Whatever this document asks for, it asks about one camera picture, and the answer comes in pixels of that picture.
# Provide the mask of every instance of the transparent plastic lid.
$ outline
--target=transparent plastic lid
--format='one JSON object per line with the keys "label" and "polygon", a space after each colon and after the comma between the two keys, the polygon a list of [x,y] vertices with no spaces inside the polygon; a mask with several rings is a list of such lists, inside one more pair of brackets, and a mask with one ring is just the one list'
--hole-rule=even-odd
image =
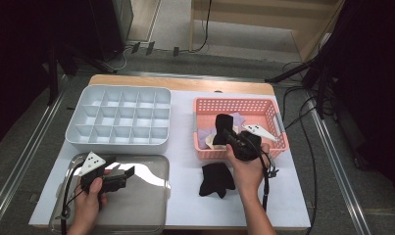
{"label": "transparent plastic lid", "polygon": [[[117,192],[107,193],[108,202],[100,210],[94,234],[160,234],[166,220],[167,198],[170,186],[169,161],[166,157],[113,155],[116,162],[107,168],[112,175],[120,175],[125,170],[135,166],[135,174],[126,180],[126,187]],[[54,233],[61,233],[61,219],[65,185],[71,180],[67,201],[74,196],[77,186],[78,171],[69,177],[73,169],[80,164],[86,154],[73,158],[64,183],[58,192],[56,206],[50,218],[50,228]],[[74,201],[70,202],[70,216],[67,219],[68,228],[74,220]]]}

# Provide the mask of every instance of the table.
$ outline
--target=table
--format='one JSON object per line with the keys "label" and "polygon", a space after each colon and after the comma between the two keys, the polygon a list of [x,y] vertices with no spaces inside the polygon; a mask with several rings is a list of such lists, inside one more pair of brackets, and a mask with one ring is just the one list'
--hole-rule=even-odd
{"label": "table", "polygon": [[[169,148],[164,153],[170,161],[169,181],[172,188],[168,199],[167,229],[230,229],[246,226],[237,190],[227,191],[223,199],[220,199],[217,194],[207,197],[198,195],[203,180],[201,166],[208,162],[200,161],[193,149],[192,106],[190,105],[189,109],[176,109],[175,107],[190,103],[195,95],[274,97],[273,89],[269,84],[117,75],[95,75],[89,84],[161,86],[175,91],[172,99]],[[175,97],[178,98],[178,95],[183,99],[176,100]],[[174,142],[181,141],[184,136],[189,136],[185,139],[190,141],[184,141],[181,147],[173,148]],[[79,151],[65,141],[33,212],[30,225],[48,225],[56,202],[55,194],[65,177],[70,160],[76,154],[79,154]],[[268,215],[272,225],[276,229],[305,229],[310,226],[310,221],[290,150],[280,154],[275,159],[275,163],[279,168],[279,173],[271,180],[268,203]],[[259,190],[260,197],[263,194],[262,191],[263,185]]]}
{"label": "table", "polygon": [[[191,2],[190,51],[193,50],[194,20],[207,19],[209,1]],[[210,22],[292,29],[301,60],[306,62],[312,58],[325,34],[332,31],[343,2],[344,0],[213,0]]]}

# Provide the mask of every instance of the white table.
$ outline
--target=white table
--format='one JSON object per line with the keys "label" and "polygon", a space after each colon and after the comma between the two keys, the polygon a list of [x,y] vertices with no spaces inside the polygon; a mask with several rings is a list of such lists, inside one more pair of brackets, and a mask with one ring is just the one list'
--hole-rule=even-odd
{"label": "white table", "polygon": [[[169,147],[164,156],[170,161],[171,195],[168,199],[166,228],[169,229],[219,229],[246,226],[243,207],[237,190],[227,190],[221,199],[216,193],[200,197],[203,181],[202,166],[193,146],[193,111],[195,97],[256,97],[272,95],[213,93],[201,91],[173,91],[172,119]],[[48,226],[56,203],[56,192],[62,183],[71,159],[79,154],[71,143],[65,141],[51,170],[38,204],[29,221],[30,225]],[[270,180],[271,193],[268,216],[275,229],[305,229],[310,226],[308,212],[299,184],[290,150],[275,159],[279,173]],[[263,185],[259,190],[263,195]]]}

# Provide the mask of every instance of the pink plastic basket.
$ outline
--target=pink plastic basket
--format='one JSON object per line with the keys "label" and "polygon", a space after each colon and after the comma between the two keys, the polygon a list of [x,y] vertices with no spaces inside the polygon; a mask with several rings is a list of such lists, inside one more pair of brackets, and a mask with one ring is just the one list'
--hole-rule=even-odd
{"label": "pink plastic basket", "polygon": [[284,130],[282,119],[276,101],[273,99],[239,99],[239,98],[196,98],[194,99],[194,147],[201,160],[224,159],[225,150],[200,149],[198,145],[198,129],[215,128],[218,114],[240,113],[244,124],[259,124],[278,141],[273,142],[263,138],[263,143],[270,144],[270,154],[276,158],[287,150],[288,138]]}

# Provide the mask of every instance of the organizer compartment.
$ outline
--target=organizer compartment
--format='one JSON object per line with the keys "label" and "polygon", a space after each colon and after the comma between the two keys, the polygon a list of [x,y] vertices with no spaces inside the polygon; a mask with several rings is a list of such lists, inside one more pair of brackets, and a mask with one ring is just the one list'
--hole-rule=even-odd
{"label": "organizer compartment", "polygon": [[239,98],[196,98],[194,99],[194,146],[202,160],[224,159],[225,150],[200,149],[198,129],[216,128],[216,116],[219,114],[240,113],[245,124],[259,124],[278,141],[263,138],[268,143],[273,158],[289,148],[279,109],[273,99],[239,99]]}
{"label": "organizer compartment", "polygon": [[171,91],[162,87],[86,87],[66,131],[81,151],[162,154],[167,150]]}

